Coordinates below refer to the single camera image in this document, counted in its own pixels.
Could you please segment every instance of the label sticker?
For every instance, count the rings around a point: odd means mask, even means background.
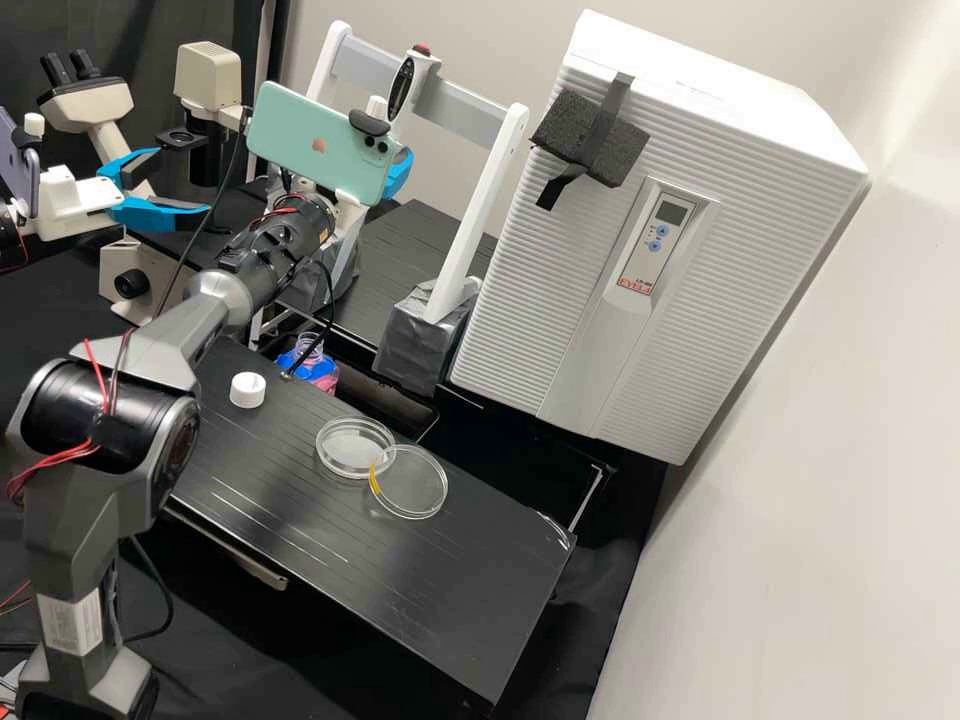
[[[47,647],[82,656],[103,642],[99,588],[76,603],[38,593],[37,607]]]

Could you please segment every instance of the water chiller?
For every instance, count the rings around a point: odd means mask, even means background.
[[[572,91],[602,114],[617,80],[646,144],[618,187],[576,177],[550,210],[572,161],[531,150],[450,379],[679,464],[867,169],[802,90],[584,12],[548,108]]]

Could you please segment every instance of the petri dish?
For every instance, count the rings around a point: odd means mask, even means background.
[[[376,420],[345,417],[331,420],[317,433],[317,454],[337,475],[366,480],[370,466],[382,473],[393,462],[387,449],[394,445],[393,433]]]
[[[373,496],[397,517],[424,520],[443,507],[447,499],[447,473],[436,458],[417,445],[387,448],[387,467],[367,468]]]

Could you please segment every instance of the white wall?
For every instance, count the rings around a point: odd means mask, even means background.
[[[502,104],[526,104],[536,123],[573,25],[590,7],[804,88],[851,133],[869,165],[876,126],[856,127],[857,112],[885,92],[890,66],[904,45],[904,27],[917,21],[924,5],[894,0],[867,5],[864,0],[298,0],[283,79],[294,89],[306,89],[326,29],[341,19],[359,37],[398,55],[426,42],[443,59],[445,77]],[[365,104],[359,93],[345,93],[343,100],[343,108]],[[419,119],[402,139],[414,149],[416,164],[400,198],[416,197],[461,217],[485,153]],[[500,231],[525,157],[524,148],[491,215],[490,232]]]
[[[854,118],[891,161],[644,549],[591,720],[960,717],[960,7],[918,21]]]

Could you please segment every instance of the white stand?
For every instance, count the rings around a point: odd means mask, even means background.
[[[510,165],[529,118],[530,111],[520,103],[514,103],[507,110],[507,116],[503,119],[503,125],[500,126],[500,133],[480,173],[477,187],[474,188],[470,203],[467,205],[466,212],[463,213],[463,220],[460,221],[460,227],[457,228],[453,244],[447,252],[440,275],[437,277],[437,284],[430,294],[427,309],[423,313],[424,321],[431,325],[442,320],[466,299],[464,294],[468,290],[464,281],[467,277],[467,269],[473,262],[483,228],[490,217],[490,208],[493,207],[493,201],[503,184],[503,177],[506,175],[507,167]]]
[[[468,282],[467,270],[507,167],[527,126],[530,111],[520,103],[503,108],[435,77],[441,65],[438,58],[413,50],[407,55],[413,58],[416,73],[406,104],[397,119],[417,114],[490,148],[490,155],[427,305],[424,320],[435,324],[475,292],[479,280],[472,278]],[[327,31],[307,87],[307,97],[331,104],[336,82],[341,77],[374,92],[384,92],[389,90],[389,83],[401,61],[401,58],[355,38],[350,25],[337,20]]]

